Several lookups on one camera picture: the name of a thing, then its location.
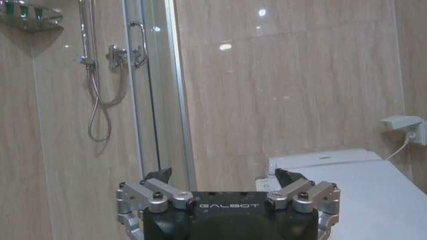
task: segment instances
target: screw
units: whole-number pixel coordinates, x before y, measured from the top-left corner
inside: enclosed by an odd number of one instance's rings
[[[190,213],[194,214],[195,210],[198,208],[198,201],[191,199],[187,203],[186,203],[186,208],[188,209]]]
[[[279,199],[284,198],[284,196],[283,196],[283,194],[282,194],[280,192],[274,192],[274,193],[271,194],[271,198],[272,198],[274,200],[279,200]]]
[[[163,199],[163,193],[156,191],[154,194],[152,194],[152,199],[154,200],[162,200]]]
[[[308,199],[308,193],[306,191],[302,191],[299,194],[298,194],[298,198],[299,199]]]
[[[271,199],[266,200],[264,205],[266,205],[267,209],[270,209],[270,210],[274,210],[276,207],[276,204]]]
[[[140,219],[143,219],[143,216],[144,216],[144,211],[143,210],[138,210],[138,217]]]
[[[188,196],[188,192],[187,191],[183,191],[183,192],[180,192],[179,194],[178,194],[178,197],[179,198],[186,198],[187,196]]]

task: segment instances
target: glass shower door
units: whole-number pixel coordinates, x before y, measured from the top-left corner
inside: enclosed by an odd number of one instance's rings
[[[143,174],[172,167],[170,183],[180,189],[196,188],[188,116],[171,0],[123,0],[127,25],[128,58],[131,50],[144,48],[144,25],[148,49],[147,63],[136,67],[130,61],[135,124]]]

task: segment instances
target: beige marble wall tile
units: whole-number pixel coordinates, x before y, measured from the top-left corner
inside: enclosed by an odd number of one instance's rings
[[[416,115],[424,119],[427,118],[426,11],[426,1],[395,0],[406,112],[408,115]],[[412,163],[414,182],[418,187],[427,192],[426,148],[420,146],[411,146],[410,158]]]
[[[1,239],[52,239],[29,36],[0,25]]]
[[[235,3],[178,1],[199,189],[254,189],[271,156],[386,157],[402,135],[379,120],[404,113],[392,1],[246,1],[240,12]]]
[[[124,47],[122,2],[96,1],[96,38],[103,97],[110,101],[124,85],[124,98],[108,109],[112,132],[107,144],[88,137],[92,102],[83,53],[77,1],[55,1],[63,32],[32,36],[35,82],[41,121],[43,152],[52,236],[55,240],[127,239],[116,221],[116,186],[140,178],[128,77],[107,69],[110,44]],[[97,116],[95,132],[104,133]]]

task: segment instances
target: glass shelf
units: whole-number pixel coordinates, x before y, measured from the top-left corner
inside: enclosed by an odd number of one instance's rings
[[[64,29],[63,15],[43,6],[17,0],[0,0],[0,23],[27,33]]]

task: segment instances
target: toilet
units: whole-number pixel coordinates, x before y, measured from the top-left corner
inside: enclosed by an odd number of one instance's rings
[[[372,151],[351,149],[270,159],[276,168],[340,188],[339,223],[330,240],[427,240],[427,195],[391,162]],[[270,191],[280,189],[275,177]]]

